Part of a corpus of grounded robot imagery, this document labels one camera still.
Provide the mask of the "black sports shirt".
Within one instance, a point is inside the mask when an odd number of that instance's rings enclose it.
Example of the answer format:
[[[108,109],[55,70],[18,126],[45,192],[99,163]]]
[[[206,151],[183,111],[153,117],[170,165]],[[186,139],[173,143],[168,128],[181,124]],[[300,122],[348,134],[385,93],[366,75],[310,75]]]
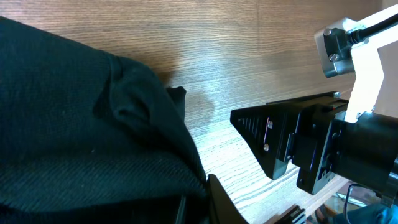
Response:
[[[182,87],[1,19],[2,223],[208,223]]]

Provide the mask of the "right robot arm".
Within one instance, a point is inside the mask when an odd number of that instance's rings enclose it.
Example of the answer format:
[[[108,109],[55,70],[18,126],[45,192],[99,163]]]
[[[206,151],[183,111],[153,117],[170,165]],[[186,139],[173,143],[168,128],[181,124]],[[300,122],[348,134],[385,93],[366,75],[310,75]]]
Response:
[[[309,194],[339,175],[395,205],[397,119],[374,106],[384,79],[379,49],[397,40],[397,6],[341,19],[314,38],[326,77],[355,74],[350,98],[331,91],[242,108],[231,112],[231,124],[273,180],[293,163],[298,188]]]

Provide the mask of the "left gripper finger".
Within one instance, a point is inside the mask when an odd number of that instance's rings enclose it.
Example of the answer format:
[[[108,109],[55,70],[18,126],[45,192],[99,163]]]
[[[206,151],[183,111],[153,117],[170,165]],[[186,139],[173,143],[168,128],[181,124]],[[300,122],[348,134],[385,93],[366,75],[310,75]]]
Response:
[[[207,180],[209,190],[209,219],[213,224],[247,224],[216,175]]]

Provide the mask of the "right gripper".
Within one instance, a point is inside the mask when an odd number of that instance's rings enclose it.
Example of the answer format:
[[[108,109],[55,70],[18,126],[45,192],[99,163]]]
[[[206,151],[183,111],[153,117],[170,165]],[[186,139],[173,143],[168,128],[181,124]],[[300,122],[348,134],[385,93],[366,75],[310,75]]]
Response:
[[[348,100],[327,92],[232,110],[230,122],[268,178],[283,176],[291,162],[300,168],[297,187],[316,195],[334,177],[328,145],[333,121],[347,107]]]

